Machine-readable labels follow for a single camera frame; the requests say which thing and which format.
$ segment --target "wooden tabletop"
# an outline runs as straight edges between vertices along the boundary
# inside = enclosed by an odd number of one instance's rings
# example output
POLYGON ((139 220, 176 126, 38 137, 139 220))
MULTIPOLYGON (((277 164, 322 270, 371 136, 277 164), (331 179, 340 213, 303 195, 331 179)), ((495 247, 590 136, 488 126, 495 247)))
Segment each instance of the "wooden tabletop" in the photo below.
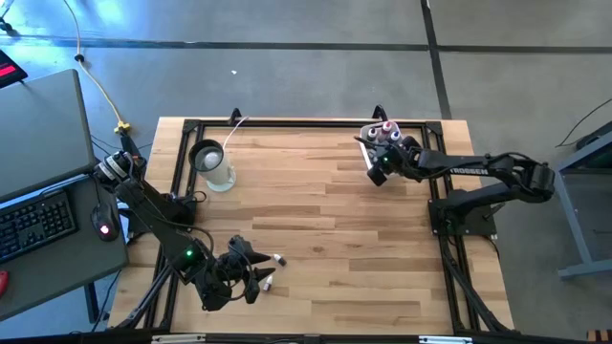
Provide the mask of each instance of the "wooden tabletop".
MULTIPOLYGON (((170 189, 183 121, 160 118, 146 174, 160 192, 170 189)), ((472 155, 466 122, 442 123, 448 154, 472 155)), ((223 142, 230 129, 207 128, 205 137, 223 142)), ((215 193, 198 176, 196 190, 205 191, 208 201, 198 205, 196 225, 212 232, 215 255, 240 234, 254 250, 281 254, 288 264, 258 265, 277 268, 271 291, 262 291, 252 305, 234 301, 218 312, 203 312, 194 286, 180 284, 172 332, 451 333, 440 249, 426 213, 428 184, 396 178, 375 186, 365 174, 356 133, 355 128, 239 128, 234 133, 227 154, 237 184, 215 193)), ((421 139, 416 131, 403 134, 421 139)), ((188 168, 186 162, 182 192, 188 168)), ((480 186, 475 177, 455 176, 453 182, 467 190, 480 186)), ((479 237, 465 241, 474 287, 511 327, 492 245, 479 237)), ((121 273, 109 326, 120 323, 149 287, 158 247, 146 234, 129 248, 130 265, 121 273)), ((235 294, 241 292, 240 285, 236 288, 235 294)))

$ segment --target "desk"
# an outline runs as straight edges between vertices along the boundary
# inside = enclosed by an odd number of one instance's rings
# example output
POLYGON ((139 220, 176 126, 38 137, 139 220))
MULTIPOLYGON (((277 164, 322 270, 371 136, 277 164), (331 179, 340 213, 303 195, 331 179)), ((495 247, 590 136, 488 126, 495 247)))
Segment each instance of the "desk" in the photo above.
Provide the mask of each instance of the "desk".
MULTIPOLYGON (((170 189, 183 123, 184 118, 160 118, 146 179, 161 192, 170 189)), ((449 154, 473 154, 465 121, 442 124, 449 154)), ((230 129, 207 127, 205 138, 223 142, 230 129)), ((421 138, 416 130, 406 132, 421 138)), ((357 133, 289 127, 234 133, 227 151, 237 184, 214 193, 198 176, 196 190, 207 192, 208 201, 198 205, 196 223, 212 232, 215 254, 227 251, 227 240, 240 234, 256 251, 283 255, 288 265, 263 264, 277 267, 271 292, 262 291, 253 305, 230 302, 219 312, 203 312, 195 288, 181 285, 172 332, 451 333, 440 249, 426 213, 428 184, 396 178, 375 186, 353 140, 357 133)), ((186 163, 181 190, 188 170, 186 163)), ((480 186, 474 177, 453 182, 455 188, 480 186)), ((491 244, 479 237, 465 241, 474 287, 511 327, 491 244)), ((120 276, 109 326, 120 323, 148 288, 158 247, 147 234, 128 249, 130 265, 120 276)), ((158 318, 163 306, 164 297, 158 318)))

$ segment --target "keyboard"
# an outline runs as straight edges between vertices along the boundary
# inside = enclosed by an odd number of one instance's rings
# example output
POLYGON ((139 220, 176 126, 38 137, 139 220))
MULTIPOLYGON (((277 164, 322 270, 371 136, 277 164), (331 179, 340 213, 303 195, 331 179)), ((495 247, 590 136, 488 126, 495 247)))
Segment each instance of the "keyboard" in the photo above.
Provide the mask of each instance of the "keyboard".
POLYGON ((63 190, 0 209, 0 263, 76 231, 63 190))

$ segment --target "wooden table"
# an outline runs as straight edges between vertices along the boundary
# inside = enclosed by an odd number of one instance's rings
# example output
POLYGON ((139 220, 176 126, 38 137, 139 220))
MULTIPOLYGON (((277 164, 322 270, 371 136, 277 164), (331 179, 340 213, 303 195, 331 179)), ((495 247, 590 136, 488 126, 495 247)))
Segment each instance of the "wooden table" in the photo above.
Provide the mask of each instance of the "wooden table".
MULTIPOLYGON (((146 179, 161 192, 170 189, 183 122, 159 121, 146 179)), ((448 153, 472 155, 466 122, 442 123, 448 153)), ((205 137, 223 142, 230 129, 207 128, 205 137)), ((407 132, 421 139, 420 133, 407 132)), ((263 264, 277 267, 272 290, 262 291, 253 305, 230 302, 219 312, 203 312, 194 286, 180 284, 172 332, 452 332, 440 249, 426 214, 428 184, 396 178, 375 186, 365 175, 354 135, 354 128, 239 128, 234 133, 227 151, 237 184, 215 193, 198 176, 196 190, 207 192, 208 201, 198 205, 197 225, 212 232, 215 254, 227 251, 227 240, 240 234, 256 251, 283 255, 288 265, 263 264)), ((188 169, 186 163, 181 190, 188 169)), ((453 182, 455 188, 480 186, 474 177, 455 176, 453 182)), ((474 287, 511 327, 492 245, 479 237, 465 241, 474 287)), ((130 265, 121 273, 109 326, 120 323, 149 287, 158 247, 146 234, 129 248, 130 265)), ((465 298, 457 290, 467 323, 465 298)))

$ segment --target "black metal frame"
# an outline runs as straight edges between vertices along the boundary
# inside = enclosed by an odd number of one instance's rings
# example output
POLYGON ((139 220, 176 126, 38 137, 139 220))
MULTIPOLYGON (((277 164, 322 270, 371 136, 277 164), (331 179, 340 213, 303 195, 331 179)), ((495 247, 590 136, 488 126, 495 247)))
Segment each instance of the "black metal frame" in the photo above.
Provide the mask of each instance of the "black metal frame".
MULTIPOLYGON (((181 136, 181 142, 179 145, 179 153, 177 156, 176 166, 174 170, 174 177, 172 179, 171 192, 178 196, 179 187, 181 183, 181 177, 183 175, 183 170, 185 166, 185 160, 187 155, 187 143, 189 140, 190 134, 195 130, 196 132, 196 142, 201 140, 204 137, 204 132, 206 127, 232 127, 236 124, 236 122, 242 117, 240 111, 238 109, 234 109, 229 119, 186 119, 183 125, 183 133, 181 136)), ((377 123, 381 120, 387 120, 386 112, 384 111, 382 106, 377 106, 374 110, 374 114, 372 119, 365 118, 364 120, 353 120, 353 119, 325 119, 325 118, 313 118, 313 119, 304 119, 304 120, 286 120, 286 119, 257 119, 251 118, 243 122, 241 125, 244 127, 315 127, 315 128, 356 128, 359 129, 363 125, 377 123)), ((408 128, 408 129, 417 129, 420 130, 421 135, 423 137, 423 145, 424 148, 431 148, 430 137, 435 137, 435 143, 438 149, 444 153, 446 153, 446 147, 444 144, 444 135, 442 131, 442 122, 433 120, 433 121, 398 121, 398 125, 400 128, 408 128)), ((189 194, 193 191, 195 186, 195 176, 196 172, 193 168, 189 171, 189 177, 187 180, 186 186, 186 194, 189 194)), ((438 184, 435 181, 429 182, 429 190, 431 192, 431 199, 437 200, 440 198, 440 191, 438 189, 438 184)), ((450 180, 450 176, 446 175, 444 177, 444 185, 447 192, 452 190, 452 182, 450 180)), ((448 238, 438 236, 438 241, 440 245, 440 251, 442 254, 442 250, 444 245, 448 245, 445 242, 448 238)), ((468 257, 464 245, 463 238, 461 236, 455 236, 455 244, 457 250, 457 261, 458 268, 461 273, 464 274, 467 281, 471 284, 470 280, 470 269, 468 266, 468 257)), ((163 258, 162 248, 158 252, 158 260, 155 267, 155 272, 153 275, 153 279, 157 278, 159 272, 164 268, 165 260, 163 258)), ((453 333, 457 334, 466 329, 464 326, 461 315, 459 313, 459 304, 457 302, 457 293, 454 286, 454 279, 447 266, 442 263, 442 268, 445 276, 445 283, 448 295, 448 306, 450 311, 450 319, 451 326, 453 329, 453 333)), ((166 296, 166 303, 164 309, 163 320, 160 323, 159 327, 154 327, 153 322, 156 315, 157 310, 157 298, 159 295, 156 295, 155 300, 152 302, 151 307, 147 310, 147 313, 144 318, 144 327, 146 329, 155 329, 161 331, 170 332, 170 326, 172 323, 172 316, 174 313, 174 305, 176 301, 176 291, 178 286, 178 280, 176 276, 172 276, 170 279, 170 287, 168 288, 168 293, 166 296)), ((468 315, 470 322, 470 329, 474 331, 480 331, 480 323, 478 321, 478 315, 474 309, 474 306, 468 300, 468 315)), ((414 335, 405 335, 405 336, 393 336, 396 340, 398 338, 409 339, 414 337, 414 335)), ((359 340, 360 336, 348 336, 348 338, 359 340)), ((380 336, 380 339, 388 338, 388 336, 380 336)))

